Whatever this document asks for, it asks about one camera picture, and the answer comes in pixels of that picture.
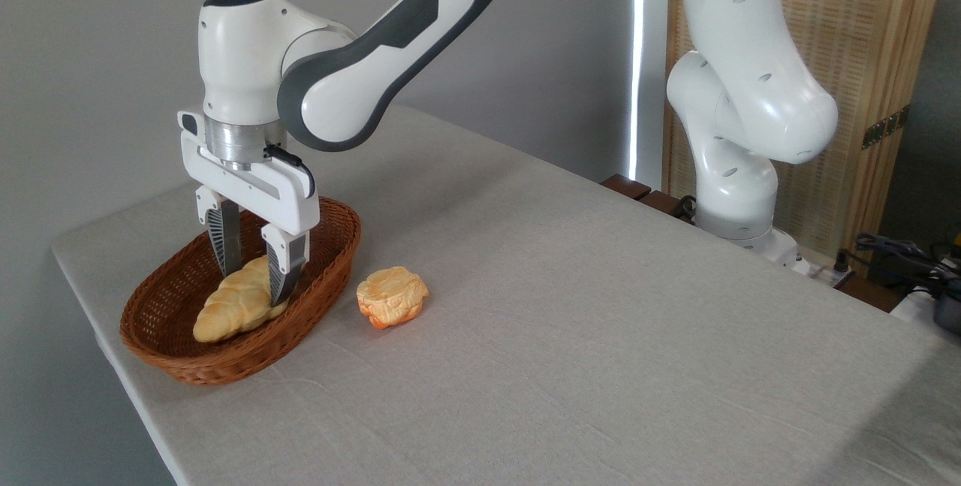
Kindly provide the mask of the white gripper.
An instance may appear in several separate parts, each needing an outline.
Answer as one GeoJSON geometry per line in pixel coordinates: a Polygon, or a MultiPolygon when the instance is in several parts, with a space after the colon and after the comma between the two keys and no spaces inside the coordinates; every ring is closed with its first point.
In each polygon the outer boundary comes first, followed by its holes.
{"type": "Polygon", "coordinates": [[[285,161],[286,153],[251,163],[249,170],[234,170],[207,150],[202,113],[181,110],[178,124],[183,167],[203,185],[196,189],[199,222],[223,277],[243,267],[241,206],[270,223],[261,236],[267,245],[271,305],[285,303],[309,260],[309,230],[321,219],[315,179],[305,165],[285,161]]]}

